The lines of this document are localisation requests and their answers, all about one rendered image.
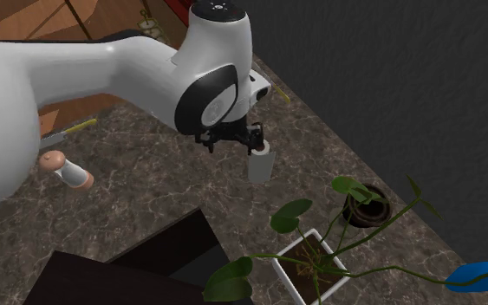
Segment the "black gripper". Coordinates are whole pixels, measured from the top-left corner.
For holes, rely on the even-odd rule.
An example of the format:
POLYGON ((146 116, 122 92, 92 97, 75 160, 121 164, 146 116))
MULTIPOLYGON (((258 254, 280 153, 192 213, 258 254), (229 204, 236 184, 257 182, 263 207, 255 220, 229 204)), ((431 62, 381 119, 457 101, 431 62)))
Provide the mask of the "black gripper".
POLYGON ((207 132, 206 140, 200 134, 195 135, 195 142, 203 144, 213 153, 214 145, 220 140, 237 141, 248 147, 248 154, 253 150, 261 152, 265 148, 264 129, 260 122, 247 124, 247 116, 231 122, 221 122, 207 132))

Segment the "grey paper roll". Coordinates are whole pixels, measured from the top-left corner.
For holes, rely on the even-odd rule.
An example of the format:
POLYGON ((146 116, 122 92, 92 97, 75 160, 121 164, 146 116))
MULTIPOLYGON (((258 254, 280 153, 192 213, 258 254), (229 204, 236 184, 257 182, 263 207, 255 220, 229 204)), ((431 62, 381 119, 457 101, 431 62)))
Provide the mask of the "grey paper roll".
POLYGON ((270 150, 270 143, 264 140, 264 148, 260 151, 252 149, 248 156, 248 180, 254 184, 262 184, 270 180, 276 153, 270 150))

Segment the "green plant in white pot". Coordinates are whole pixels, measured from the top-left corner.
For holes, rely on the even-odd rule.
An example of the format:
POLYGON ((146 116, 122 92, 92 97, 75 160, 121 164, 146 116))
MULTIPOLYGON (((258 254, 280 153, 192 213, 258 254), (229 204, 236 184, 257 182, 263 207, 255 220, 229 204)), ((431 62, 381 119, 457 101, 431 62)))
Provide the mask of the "green plant in white pot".
MULTIPOLYGON (((210 276, 202 292, 203 300, 206 302, 233 302, 250 297, 252 295, 252 287, 247 280, 247 276, 253 269, 252 260, 254 258, 269 258, 274 264, 280 279, 282 279, 293 295, 295 301, 301 305, 322 305, 322 301, 341 287, 348 279, 391 269, 416 276, 427 282, 445 286, 447 284, 446 280, 432 279, 396 265, 354 273, 347 270, 338 259, 341 253, 371 240, 406 212, 410 211, 417 203, 422 203, 432 214, 439 214, 429 202, 422 198, 421 189, 416 183, 411 178, 408 181, 413 189, 415 199, 363 239, 332 250, 324 243, 324 237, 320 236, 315 229, 307 233, 301 233, 298 240, 285 248, 287 251, 295 250, 296 254, 294 256, 286 257, 283 252, 278 254, 252 254, 250 256, 242 256, 215 271, 210 276)), ((452 285, 470 285, 487 276, 488 273, 478 276, 469 282, 452 282, 452 285)))

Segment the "dark brown bowl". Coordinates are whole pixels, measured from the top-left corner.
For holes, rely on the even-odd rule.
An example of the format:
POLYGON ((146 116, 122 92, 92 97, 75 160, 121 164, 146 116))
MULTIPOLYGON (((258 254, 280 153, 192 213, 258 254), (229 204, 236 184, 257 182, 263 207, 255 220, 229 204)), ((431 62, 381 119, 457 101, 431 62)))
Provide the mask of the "dark brown bowl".
POLYGON ((356 228, 380 227, 386 223, 393 214, 393 208, 390 204, 372 200, 369 204, 363 204, 356 207, 358 202, 351 196, 347 195, 342 213, 345 220, 356 228))

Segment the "wooden and white pepper grinder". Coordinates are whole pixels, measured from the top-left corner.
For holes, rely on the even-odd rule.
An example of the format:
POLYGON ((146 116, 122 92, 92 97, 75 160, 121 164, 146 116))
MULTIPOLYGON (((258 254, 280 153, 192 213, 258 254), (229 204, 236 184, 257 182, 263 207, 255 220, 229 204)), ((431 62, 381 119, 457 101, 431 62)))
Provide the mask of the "wooden and white pepper grinder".
POLYGON ((48 151, 39 158, 39 166, 44 171, 53 172, 69 187, 87 190, 94 183, 94 176, 69 161, 61 151, 48 151))

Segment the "blue rounded object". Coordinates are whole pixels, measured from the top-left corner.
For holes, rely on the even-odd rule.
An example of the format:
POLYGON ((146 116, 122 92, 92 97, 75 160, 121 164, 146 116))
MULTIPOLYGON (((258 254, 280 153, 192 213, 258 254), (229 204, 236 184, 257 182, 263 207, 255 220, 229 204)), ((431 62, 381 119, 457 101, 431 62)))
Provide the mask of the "blue rounded object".
POLYGON ((466 286, 452 285, 452 282, 462 283, 469 282, 478 276, 488 273, 488 262, 467 263, 457 267, 450 276, 446 278, 446 287, 453 292, 487 292, 488 291, 488 276, 481 280, 466 286))

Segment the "yellow-handled utensil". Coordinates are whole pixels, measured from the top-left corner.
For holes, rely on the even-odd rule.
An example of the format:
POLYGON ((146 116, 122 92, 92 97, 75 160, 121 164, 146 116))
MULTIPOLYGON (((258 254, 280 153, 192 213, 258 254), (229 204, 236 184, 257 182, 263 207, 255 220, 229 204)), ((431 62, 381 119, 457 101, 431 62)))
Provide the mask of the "yellow-handled utensil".
POLYGON ((251 67, 270 84, 272 90, 276 91, 286 103, 290 103, 289 96, 281 90, 281 88, 258 66, 256 62, 253 62, 251 67))

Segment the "yellow-handled knife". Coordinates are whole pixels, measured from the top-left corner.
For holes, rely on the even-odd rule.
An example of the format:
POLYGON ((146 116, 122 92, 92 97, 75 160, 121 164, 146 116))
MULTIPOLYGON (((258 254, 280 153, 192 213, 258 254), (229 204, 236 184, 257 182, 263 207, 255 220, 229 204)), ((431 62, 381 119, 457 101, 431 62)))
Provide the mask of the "yellow-handled knife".
POLYGON ((92 126, 96 123, 97 123, 97 119, 87 120, 87 121, 82 122, 81 124, 78 124, 76 126, 69 128, 67 130, 61 131, 59 133, 52 134, 52 135, 45 137, 45 138, 42 138, 40 141, 39 148, 43 149, 43 148, 52 146, 54 144, 57 144, 57 143, 65 140, 66 136, 69 133, 74 133, 74 132, 80 131, 80 130, 82 130, 88 126, 92 126))

